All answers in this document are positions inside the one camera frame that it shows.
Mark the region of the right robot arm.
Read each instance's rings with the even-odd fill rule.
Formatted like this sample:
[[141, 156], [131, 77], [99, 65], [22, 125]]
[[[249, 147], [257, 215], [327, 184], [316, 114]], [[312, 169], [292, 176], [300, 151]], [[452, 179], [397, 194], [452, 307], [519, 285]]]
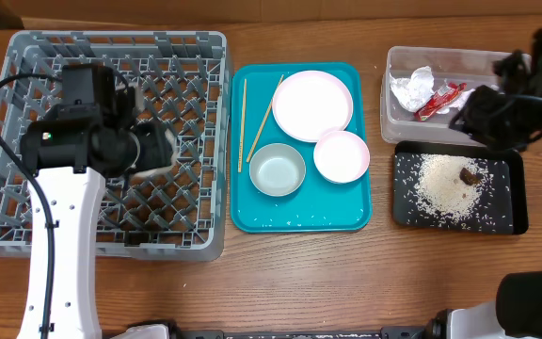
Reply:
[[[491, 151], [522, 151], [542, 138], [542, 28], [529, 61], [516, 50], [493, 72], [498, 86], [477, 88], [449, 126]], [[542, 268], [504, 276], [493, 300], [443, 318], [431, 326], [440, 338], [542, 338]]]

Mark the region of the white tissue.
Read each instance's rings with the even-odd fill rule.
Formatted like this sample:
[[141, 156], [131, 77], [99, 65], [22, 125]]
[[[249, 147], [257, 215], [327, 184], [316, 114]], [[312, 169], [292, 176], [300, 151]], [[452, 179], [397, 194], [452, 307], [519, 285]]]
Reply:
[[390, 76], [391, 92], [400, 106], [409, 112], [422, 108], [434, 95], [435, 78], [430, 66], [416, 69], [410, 77]]
[[438, 114], [448, 114], [452, 109], [460, 110], [474, 92], [475, 89], [463, 90], [452, 102], [441, 108]]

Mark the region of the small pink white bowl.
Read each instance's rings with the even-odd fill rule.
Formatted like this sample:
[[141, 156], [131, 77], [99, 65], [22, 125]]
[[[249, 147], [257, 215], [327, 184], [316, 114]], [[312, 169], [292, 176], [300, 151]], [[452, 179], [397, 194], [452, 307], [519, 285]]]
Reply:
[[334, 184], [348, 184], [369, 168], [370, 153], [366, 142], [348, 131], [324, 135], [315, 145], [313, 162], [320, 174]]

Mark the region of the brown food piece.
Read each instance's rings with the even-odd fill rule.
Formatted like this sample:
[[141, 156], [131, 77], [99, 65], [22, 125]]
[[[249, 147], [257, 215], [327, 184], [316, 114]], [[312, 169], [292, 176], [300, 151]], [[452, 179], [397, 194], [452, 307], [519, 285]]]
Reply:
[[467, 186], [476, 186], [482, 183], [482, 176], [471, 172], [467, 168], [463, 168], [459, 172], [459, 179]]

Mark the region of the pile of white rice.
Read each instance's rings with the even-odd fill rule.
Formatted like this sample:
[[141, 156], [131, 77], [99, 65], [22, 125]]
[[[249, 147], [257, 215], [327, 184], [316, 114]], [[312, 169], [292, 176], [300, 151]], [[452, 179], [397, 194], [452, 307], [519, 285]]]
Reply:
[[[467, 168], [482, 183], [467, 186]], [[446, 154], [394, 156], [394, 221], [403, 226], [483, 234], [512, 234], [513, 206], [509, 166], [503, 161]]]

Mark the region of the white cup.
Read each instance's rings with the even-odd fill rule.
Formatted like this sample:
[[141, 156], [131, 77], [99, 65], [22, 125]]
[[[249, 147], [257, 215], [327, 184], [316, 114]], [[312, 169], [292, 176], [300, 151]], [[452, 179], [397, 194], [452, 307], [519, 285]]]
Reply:
[[139, 157], [130, 168], [132, 175], [141, 178], [161, 175], [177, 164], [176, 138], [166, 127], [142, 124], [135, 136], [139, 142]]

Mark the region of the grey bowl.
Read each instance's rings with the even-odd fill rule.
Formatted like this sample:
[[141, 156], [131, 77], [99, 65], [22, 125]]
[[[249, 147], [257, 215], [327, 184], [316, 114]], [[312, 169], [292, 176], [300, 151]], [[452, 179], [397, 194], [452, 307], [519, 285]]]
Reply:
[[249, 162], [250, 181], [270, 197], [294, 193], [303, 184], [306, 173], [306, 163], [300, 152], [282, 143], [263, 146]]

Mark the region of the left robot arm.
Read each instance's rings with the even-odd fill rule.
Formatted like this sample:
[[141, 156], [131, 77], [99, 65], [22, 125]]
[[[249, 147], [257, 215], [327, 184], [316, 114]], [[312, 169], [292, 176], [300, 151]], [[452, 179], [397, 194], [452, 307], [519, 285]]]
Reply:
[[96, 226], [109, 178], [147, 178], [176, 164], [172, 133], [139, 123], [141, 90], [118, 71], [65, 66], [62, 100], [21, 138], [32, 245], [22, 338], [99, 338]]

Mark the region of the red snack wrapper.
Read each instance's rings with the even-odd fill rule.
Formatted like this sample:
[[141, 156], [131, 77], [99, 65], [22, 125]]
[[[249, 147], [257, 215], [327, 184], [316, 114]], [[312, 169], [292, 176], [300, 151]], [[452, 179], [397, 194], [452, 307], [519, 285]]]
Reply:
[[427, 103], [414, 113], [417, 121], [427, 121], [443, 107], [452, 103], [466, 89], [466, 83], [447, 83], [440, 87]]

